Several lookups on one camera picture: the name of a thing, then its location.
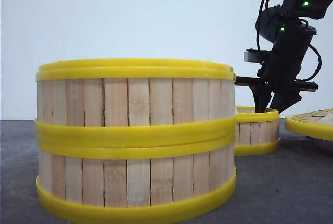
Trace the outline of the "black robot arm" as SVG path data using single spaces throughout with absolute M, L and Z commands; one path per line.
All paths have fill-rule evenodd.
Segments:
M 282 112 L 302 99 L 300 91 L 316 91 L 318 85 L 311 79 L 321 69 L 318 62 L 314 73 L 298 79 L 305 53 L 312 49 L 311 39 L 316 29 L 306 18 L 322 19 L 332 0 L 262 0 L 256 21 L 257 36 L 273 43 L 266 51 L 260 48 L 244 52 L 246 62 L 260 63 L 257 77 L 236 77 L 236 85 L 248 86 L 253 94 L 255 111 L 266 108 Z

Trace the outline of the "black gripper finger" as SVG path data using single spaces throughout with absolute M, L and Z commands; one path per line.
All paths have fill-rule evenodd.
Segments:
M 283 112 L 301 100 L 299 93 L 275 93 L 270 108 Z
M 251 86 L 255 103 L 255 112 L 263 113 L 271 100 L 271 88 L 268 84 L 257 84 Z

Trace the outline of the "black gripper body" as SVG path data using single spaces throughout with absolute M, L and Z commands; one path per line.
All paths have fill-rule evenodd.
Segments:
M 268 84 L 272 93 L 281 92 L 290 86 L 301 70 L 306 51 L 317 33 L 313 26 L 305 23 L 268 23 L 255 25 L 257 33 L 273 43 L 270 54 L 261 64 L 257 78 L 236 77 L 236 86 Z

